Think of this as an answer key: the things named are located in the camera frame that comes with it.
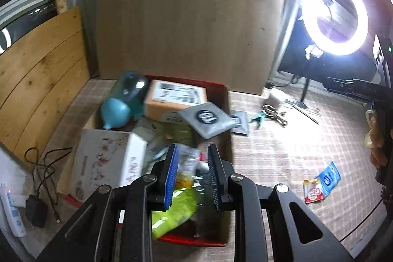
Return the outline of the person's right hand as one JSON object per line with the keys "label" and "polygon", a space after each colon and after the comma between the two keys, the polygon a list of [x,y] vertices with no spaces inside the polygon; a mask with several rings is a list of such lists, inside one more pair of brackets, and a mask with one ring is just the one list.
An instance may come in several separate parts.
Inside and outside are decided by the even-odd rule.
{"label": "person's right hand", "polygon": [[388,158],[382,149],[384,146],[384,136],[379,129],[376,110],[367,110],[365,117],[370,130],[364,137],[364,145],[370,149],[371,164],[376,169],[379,169],[382,165],[387,165],[388,163]]}

